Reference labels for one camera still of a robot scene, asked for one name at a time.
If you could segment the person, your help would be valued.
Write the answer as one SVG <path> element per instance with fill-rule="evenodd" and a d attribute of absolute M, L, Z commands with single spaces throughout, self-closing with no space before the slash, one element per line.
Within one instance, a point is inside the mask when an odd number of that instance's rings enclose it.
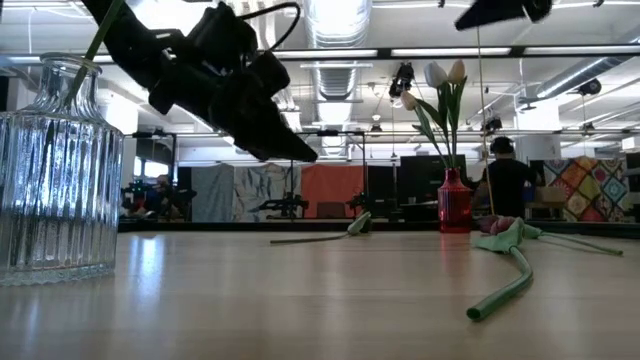
<path fill-rule="evenodd" d="M 496 215 L 521 217 L 525 215 L 524 188 L 539 183 L 538 173 L 516 159 L 513 142 L 508 137 L 496 137 L 490 144 L 495 160 L 484 171 L 482 180 L 489 180 Z"/>

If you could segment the colourful patchwork quilt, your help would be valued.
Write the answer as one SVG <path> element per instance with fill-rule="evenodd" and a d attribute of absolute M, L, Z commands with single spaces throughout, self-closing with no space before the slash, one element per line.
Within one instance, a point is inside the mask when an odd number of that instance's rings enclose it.
<path fill-rule="evenodd" d="M 545 184 L 564 191 L 563 216 L 569 222 L 624 222 L 631 208 L 626 161 L 580 156 L 545 160 Z"/>

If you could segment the maroon artificial tulip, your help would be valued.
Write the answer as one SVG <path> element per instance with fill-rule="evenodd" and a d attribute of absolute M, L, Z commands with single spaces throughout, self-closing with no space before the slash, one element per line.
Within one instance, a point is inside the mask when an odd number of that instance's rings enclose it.
<path fill-rule="evenodd" d="M 509 253 L 512 248 L 519 247 L 525 239 L 539 240 L 542 237 L 551 237 L 615 256 L 624 254 L 622 250 L 597 245 L 576 237 L 546 232 L 526 224 L 520 217 L 490 215 L 480 218 L 477 223 L 482 235 L 473 239 L 472 245 L 491 252 Z"/>
<path fill-rule="evenodd" d="M 519 249 L 524 240 L 524 221 L 521 218 L 513 218 L 505 222 L 505 225 L 507 225 L 506 229 L 499 230 L 498 227 L 495 227 L 496 234 L 473 239 L 471 244 L 478 249 L 510 255 L 518 266 L 520 276 L 467 309 L 467 317 L 475 322 L 482 321 L 493 314 L 524 290 L 533 280 L 531 265 Z"/>

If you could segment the peach artificial tulip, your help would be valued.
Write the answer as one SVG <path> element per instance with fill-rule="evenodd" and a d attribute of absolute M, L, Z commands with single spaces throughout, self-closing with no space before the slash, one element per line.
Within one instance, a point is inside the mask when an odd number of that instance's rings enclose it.
<path fill-rule="evenodd" d="M 451 130 L 451 167 L 456 168 L 457 132 L 459 129 L 459 116 L 461 100 L 467 81 L 466 69 L 462 60 L 456 60 L 448 74 L 448 121 Z"/>

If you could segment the white artificial tulip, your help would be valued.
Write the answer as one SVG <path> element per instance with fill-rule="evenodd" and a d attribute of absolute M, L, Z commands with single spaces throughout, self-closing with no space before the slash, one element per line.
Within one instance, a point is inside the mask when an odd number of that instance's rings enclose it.
<path fill-rule="evenodd" d="M 425 67 L 425 79 L 427 84 L 436 90 L 438 104 L 437 111 L 438 116 L 433 118 L 434 122 L 441 129 L 441 133 L 447 149 L 448 167 L 453 168 L 455 165 L 455 159 L 452 155 L 452 150 L 449 142 L 449 129 L 448 129 L 448 75 L 445 70 L 438 65 L 435 61 L 429 63 Z"/>
<path fill-rule="evenodd" d="M 445 117 L 431 104 L 403 91 L 400 100 L 404 108 L 413 112 L 419 121 L 413 128 L 424 135 L 434 146 L 447 168 L 455 166 L 454 154 L 449 142 L 449 130 Z"/>

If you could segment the silver ventilation duct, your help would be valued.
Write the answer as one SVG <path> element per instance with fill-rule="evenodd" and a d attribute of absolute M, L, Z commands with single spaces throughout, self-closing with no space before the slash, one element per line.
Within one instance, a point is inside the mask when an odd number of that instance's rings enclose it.
<path fill-rule="evenodd" d="M 313 49 L 361 48 L 366 44 L 372 0 L 304 0 L 305 26 Z M 324 130 L 343 132 L 351 120 L 359 68 L 354 61 L 314 62 L 311 70 L 316 119 Z"/>
<path fill-rule="evenodd" d="M 530 104 L 538 101 L 554 98 L 562 93 L 579 87 L 580 85 L 597 78 L 605 72 L 617 67 L 629 60 L 632 56 L 608 56 L 601 58 L 588 58 L 582 60 L 551 79 L 541 83 L 531 97 L 520 97 L 520 104 Z"/>

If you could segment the clear ribbed glass vase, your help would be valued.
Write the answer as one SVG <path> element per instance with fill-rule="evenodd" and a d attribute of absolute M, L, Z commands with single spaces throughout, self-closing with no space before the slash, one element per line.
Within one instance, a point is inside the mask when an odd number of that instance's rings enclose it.
<path fill-rule="evenodd" d="M 115 268 L 124 134 L 101 115 L 100 67 L 46 53 L 28 106 L 0 113 L 0 286 Z"/>

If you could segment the black gantry beam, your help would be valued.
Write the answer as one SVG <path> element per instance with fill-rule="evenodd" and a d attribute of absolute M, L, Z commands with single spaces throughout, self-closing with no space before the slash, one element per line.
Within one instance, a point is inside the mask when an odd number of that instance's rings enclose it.
<path fill-rule="evenodd" d="M 596 44 L 596 45 L 626 45 L 626 44 Z M 391 55 L 391 51 L 393 49 L 406 49 L 406 48 L 332 48 L 332 49 L 375 49 L 378 51 L 377 56 L 376 57 L 369 57 L 369 58 L 308 58 L 308 59 L 303 59 L 303 58 L 292 58 L 292 59 L 286 59 L 286 58 L 279 58 L 281 61 L 286 61 L 286 62 L 296 62 L 296 61 L 351 61 L 351 60 L 355 60 L 355 61 L 386 61 L 386 60 L 426 60 L 426 59 L 471 59 L 477 56 L 480 56 L 481 58 L 489 58 L 489 59 L 501 59 L 501 58 L 508 58 L 508 59 L 519 59 L 519 58 L 538 58 L 538 57 L 551 57 L 551 58 L 587 58 L 587 57 L 596 57 L 596 58 L 601 58 L 601 57 L 608 57 L 607 55 L 587 55 L 587 56 L 576 56 L 576 55 L 569 55 L 569 56 L 531 56 L 531 55 L 526 55 L 524 53 L 524 50 L 527 47 L 536 47 L 536 46 L 590 46 L 590 45 L 514 45 L 514 46 L 465 46 L 465 47 L 426 47 L 426 48 L 484 48 L 484 47 L 488 47 L 488 48 L 493 48 L 493 47 L 509 47 L 511 49 L 511 51 L 507 54 L 507 55 L 475 55 L 475 56 L 448 56 L 448 57 L 393 57 Z M 611 56 L 640 56 L 640 54 L 626 54 L 626 55 L 622 55 L 622 54 L 616 54 L 616 55 L 611 55 Z"/>

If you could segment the background robot station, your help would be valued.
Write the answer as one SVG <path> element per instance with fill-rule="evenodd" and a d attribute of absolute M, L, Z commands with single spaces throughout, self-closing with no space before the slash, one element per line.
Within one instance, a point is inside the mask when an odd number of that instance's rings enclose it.
<path fill-rule="evenodd" d="M 136 180 L 121 190 L 119 215 L 136 221 L 186 221 L 196 195 L 190 188 L 174 187 L 167 174 L 154 183 Z"/>

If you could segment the red ribbed glass vase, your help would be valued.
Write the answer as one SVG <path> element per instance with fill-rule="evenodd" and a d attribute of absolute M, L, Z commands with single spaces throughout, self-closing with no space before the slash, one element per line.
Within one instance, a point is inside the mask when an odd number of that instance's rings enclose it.
<path fill-rule="evenodd" d="M 458 168 L 447 168 L 438 188 L 438 218 L 441 233 L 470 233 L 472 227 L 471 189 L 465 186 Z"/>

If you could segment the white LED light bar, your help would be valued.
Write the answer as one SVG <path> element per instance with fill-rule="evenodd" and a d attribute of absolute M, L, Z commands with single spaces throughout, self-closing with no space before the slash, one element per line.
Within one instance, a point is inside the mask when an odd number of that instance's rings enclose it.
<path fill-rule="evenodd" d="M 369 58 L 376 57 L 375 49 L 306 49 L 306 50 L 280 50 L 274 55 L 279 58 Z"/>
<path fill-rule="evenodd" d="M 590 45 L 590 46 L 536 46 L 527 47 L 526 55 L 531 56 L 587 56 L 587 55 L 616 55 L 640 54 L 640 44 L 626 45 Z"/>
<path fill-rule="evenodd" d="M 448 57 L 448 56 L 475 56 L 475 55 L 507 55 L 509 47 L 493 48 L 417 48 L 417 49 L 393 49 L 393 57 Z"/>

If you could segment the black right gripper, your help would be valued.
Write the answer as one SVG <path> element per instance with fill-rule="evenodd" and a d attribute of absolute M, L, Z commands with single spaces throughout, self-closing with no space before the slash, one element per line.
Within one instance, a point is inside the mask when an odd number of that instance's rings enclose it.
<path fill-rule="evenodd" d="M 553 0 L 475 0 L 454 22 L 458 31 L 524 18 L 537 23 L 546 18 Z"/>

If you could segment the grey fabric backdrop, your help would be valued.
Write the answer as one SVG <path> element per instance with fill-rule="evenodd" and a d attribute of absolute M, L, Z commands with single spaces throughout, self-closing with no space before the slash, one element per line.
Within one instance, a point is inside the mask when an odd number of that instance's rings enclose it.
<path fill-rule="evenodd" d="M 232 220 L 234 168 L 227 164 L 194 167 L 191 187 L 197 193 L 192 200 L 195 223 L 229 223 Z"/>

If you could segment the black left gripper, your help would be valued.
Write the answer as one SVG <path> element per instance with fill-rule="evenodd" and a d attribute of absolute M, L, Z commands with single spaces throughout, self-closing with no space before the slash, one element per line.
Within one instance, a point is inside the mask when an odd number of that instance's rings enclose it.
<path fill-rule="evenodd" d="M 229 71 L 207 61 L 176 61 L 151 88 L 148 102 L 166 114 L 175 105 L 205 115 L 259 161 L 316 161 L 317 153 L 282 120 L 272 97 L 290 84 L 271 52 Z"/>

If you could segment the cardboard box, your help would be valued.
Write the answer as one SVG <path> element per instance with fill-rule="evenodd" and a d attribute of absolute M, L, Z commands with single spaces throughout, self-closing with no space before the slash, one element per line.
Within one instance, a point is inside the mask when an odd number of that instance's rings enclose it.
<path fill-rule="evenodd" d="M 564 203 L 566 201 L 566 193 L 561 187 L 537 187 L 534 201 L 536 203 Z"/>

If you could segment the black artificial tulip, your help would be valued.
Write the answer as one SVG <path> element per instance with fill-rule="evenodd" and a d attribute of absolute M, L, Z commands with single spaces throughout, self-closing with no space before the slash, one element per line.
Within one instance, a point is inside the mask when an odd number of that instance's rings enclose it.
<path fill-rule="evenodd" d="M 316 237 L 316 238 L 300 238 L 300 239 L 285 239 L 285 240 L 271 240 L 271 245 L 292 245 L 292 244 L 303 244 L 303 243 L 314 243 L 314 242 L 324 242 L 324 241 L 333 241 L 340 240 L 343 238 L 349 238 L 358 236 L 359 234 L 364 234 L 366 230 L 371 228 L 371 213 L 364 212 L 359 215 L 348 227 L 347 230 L 343 233 L 337 235 Z"/>
<path fill-rule="evenodd" d="M 74 77 L 72 86 L 67 96 L 65 97 L 65 100 L 64 100 L 65 107 L 70 107 L 75 101 L 76 95 L 89 70 L 88 63 L 94 60 L 101 43 L 103 42 L 113 22 L 118 17 L 119 10 L 124 3 L 125 3 L 125 0 L 112 0 L 111 3 L 109 4 L 109 7 L 105 13 L 105 16 L 99 22 L 98 30 L 94 35 L 89 45 L 89 48 L 87 49 L 85 56 L 83 57 L 83 60 L 81 61 L 81 67 L 79 68 L 76 76 Z"/>

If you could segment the orange backdrop panel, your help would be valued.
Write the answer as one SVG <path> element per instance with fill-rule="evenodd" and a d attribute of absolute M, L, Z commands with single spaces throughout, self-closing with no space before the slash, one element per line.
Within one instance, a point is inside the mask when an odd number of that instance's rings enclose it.
<path fill-rule="evenodd" d="M 313 165 L 302 168 L 301 196 L 308 202 L 306 219 L 349 218 L 361 210 L 348 202 L 364 188 L 362 166 Z"/>

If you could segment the leaf patterned fabric backdrop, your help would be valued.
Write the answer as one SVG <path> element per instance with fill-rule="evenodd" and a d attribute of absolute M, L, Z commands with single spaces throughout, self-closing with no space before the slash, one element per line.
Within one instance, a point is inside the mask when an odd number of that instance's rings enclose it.
<path fill-rule="evenodd" d="M 276 210 L 259 210 L 267 200 L 282 200 L 289 192 L 301 193 L 301 168 L 266 164 L 235 167 L 233 183 L 234 222 L 265 222 L 280 216 Z"/>

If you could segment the black monitor panel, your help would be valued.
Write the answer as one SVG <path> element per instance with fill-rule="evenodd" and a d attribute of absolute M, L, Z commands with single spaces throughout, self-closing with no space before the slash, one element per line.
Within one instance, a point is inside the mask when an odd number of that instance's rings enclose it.
<path fill-rule="evenodd" d="M 447 167 L 439 155 L 401 157 L 398 194 L 400 208 L 406 222 L 440 222 L 438 218 L 438 188 L 443 185 Z M 462 183 L 466 185 L 465 170 L 459 165 L 463 155 L 456 155 Z"/>

